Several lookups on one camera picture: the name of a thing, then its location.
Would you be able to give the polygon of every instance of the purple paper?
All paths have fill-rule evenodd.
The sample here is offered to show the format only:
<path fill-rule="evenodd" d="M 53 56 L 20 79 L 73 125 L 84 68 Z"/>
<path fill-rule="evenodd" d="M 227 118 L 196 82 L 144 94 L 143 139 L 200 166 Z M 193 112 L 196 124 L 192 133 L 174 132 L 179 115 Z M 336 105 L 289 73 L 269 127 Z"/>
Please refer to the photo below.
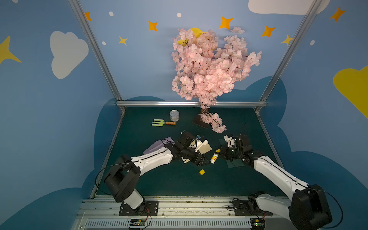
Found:
<path fill-rule="evenodd" d="M 156 141 L 148 149 L 146 149 L 143 152 L 143 155 L 146 155 L 146 154 L 152 153 L 154 151 L 157 151 L 163 146 L 163 143 L 167 144 L 168 142 L 171 142 L 171 141 L 173 141 L 173 139 L 171 139 L 171 137 Z"/>

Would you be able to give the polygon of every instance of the white cloud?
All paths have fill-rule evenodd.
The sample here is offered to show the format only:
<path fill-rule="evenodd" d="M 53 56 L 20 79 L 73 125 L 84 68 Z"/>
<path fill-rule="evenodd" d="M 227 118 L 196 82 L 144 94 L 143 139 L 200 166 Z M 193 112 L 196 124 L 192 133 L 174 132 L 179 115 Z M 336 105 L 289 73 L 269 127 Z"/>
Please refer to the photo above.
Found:
<path fill-rule="evenodd" d="M 248 8 L 257 14 L 306 14 L 313 0 L 249 0 Z M 321 13 L 330 0 L 323 0 L 317 13 Z"/>
<path fill-rule="evenodd" d="M 52 32 L 50 47 L 54 55 L 51 69 L 59 79 L 66 78 L 88 55 L 87 43 L 72 32 Z"/>

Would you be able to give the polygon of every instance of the blue wall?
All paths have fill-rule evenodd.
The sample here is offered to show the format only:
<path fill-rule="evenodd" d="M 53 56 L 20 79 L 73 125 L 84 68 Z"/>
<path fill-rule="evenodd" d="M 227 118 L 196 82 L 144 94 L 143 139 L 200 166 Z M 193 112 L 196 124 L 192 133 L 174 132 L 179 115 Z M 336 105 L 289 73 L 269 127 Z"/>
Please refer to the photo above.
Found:
<path fill-rule="evenodd" d="M 1 1 L 1 230 L 70 229 L 121 116 L 89 46 L 67 77 L 54 75 L 54 31 L 86 41 L 67 0 Z"/>
<path fill-rule="evenodd" d="M 338 7 L 346 12 L 336 22 L 330 17 Z M 363 0 L 331 1 L 260 112 L 285 169 L 319 184 L 342 205 L 344 221 L 336 229 L 366 229 L 368 224 L 368 119 L 334 85 L 341 70 L 368 66 L 367 7 Z M 334 224 L 340 211 L 332 199 L 329 203 Z M 352 226 L 356 219 L 361 222 Z"/>
<path fill-rule="evenodd" d="M 233 18 L 230 29 L 240 26 L 245 30 L 245 33 L 238 36 L 245 38 L 248 51 L 262 51 L 260 65 L 253 66 L 245 80 L 235 83 L 238 92 L 226 94 L 226 100 L 258 101 L 268 84 L 264 78 L 273 75 L 287 49 L 286 44 L 281 42 L 287 35 L 293 37 L 304 17 L 292 14 L 257 14 L 251 12 L 248 1 L 243 0 L 230 0 L 226 3 L 220 0 L 189 0 L 185 3 L 170 0 L 80 2 L 83 10 L 90 12 L 92 21 L 88 22 L 123 100 L 140 96 L 145 96 L 145 100 L 154 100 L 154 97 L 185 100 L 171 89 L 176 74 L 171 56 L 174 51 L 172 38 L 177 37 L 178 29 L 181 28 L 197 27 L 202 31 L 211 29 L 220 36 L 219 47 L 223 48 L 223 38 L 231 36 L 229 30 L 218 29 L 222 17 L 225 17 Z M 148 30 L 148 21 L 158 22 L 157 31 Z M 276 27 L 271 37 L 261 37 L 266 26 Z M 119 44 L 119 37 L 127 38 L 127 45 Z M 255 82 L 257 83 L 253 87 L 256 88 L 252 90 L 254 93 L 245 93 L 244 90 Z"/>

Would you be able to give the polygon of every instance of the green mat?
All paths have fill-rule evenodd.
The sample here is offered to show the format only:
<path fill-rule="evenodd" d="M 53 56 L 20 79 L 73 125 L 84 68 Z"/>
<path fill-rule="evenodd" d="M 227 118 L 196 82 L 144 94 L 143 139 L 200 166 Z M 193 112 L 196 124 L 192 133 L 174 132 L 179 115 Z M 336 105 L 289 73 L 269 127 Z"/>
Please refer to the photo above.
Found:
<path fill-rule="evenodd" d="M 173 109 L 180 112 L 180 119 L 176 125 L 151 126 L 155 118 L 170 121 L 169 112 Z M 192 119 L 199 112 L 198 107 L 128 108 L 107 165 L 114 164 L 123 154 L 140 156 L 151 144 L 162 138 L 171 137 L 177 140 L 184 130 L 194 136 L 197 135 L 198 126 L 192 123 Z M 219 139 L 224 135 L 239 135 L 246 122 L 247 125 L 242 134 L 249 136 L 253 149 L 262 151 L 276 162 L 252 108 L 211 108 L 210 112 L 217 112 L 227 128 L 226 131 L 218 134 L 212 129 L 198 127 L 199 134 L 208 140 L 212 149 L 219 146 Z M 206 153 L 208 159 L 213 153 L 214 151 Z M 205 171 L 202 176 L 199 174 L 201 169 Z M 108 192 L 103 182 L 100 188 Z M 192 162 L 184 164 L 178 160 L 159 166 L 140 177 L 136 189 L 143 196 L 248 196 L 257 191 L 264 191 L 272 196 L 285 196 L 276 185 L 259 172 L 249 166 L 229 168 L 220 156 L 214 164 L 202 167 Z M 97 195 L 104 195 L 104 193 L 99 190 Z"/>

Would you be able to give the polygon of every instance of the tin can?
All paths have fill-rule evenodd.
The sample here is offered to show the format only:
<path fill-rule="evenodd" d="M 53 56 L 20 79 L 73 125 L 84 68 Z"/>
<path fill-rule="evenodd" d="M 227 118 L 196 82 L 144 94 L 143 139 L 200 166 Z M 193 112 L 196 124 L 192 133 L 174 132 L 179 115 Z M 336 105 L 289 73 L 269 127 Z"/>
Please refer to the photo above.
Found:
<path fill-rule="evenodd" d="M 178 121 L 179 120 L 179 111 L 178 110 L 171 110 L 170 111 L 170 120 L 171 121 Z"/>

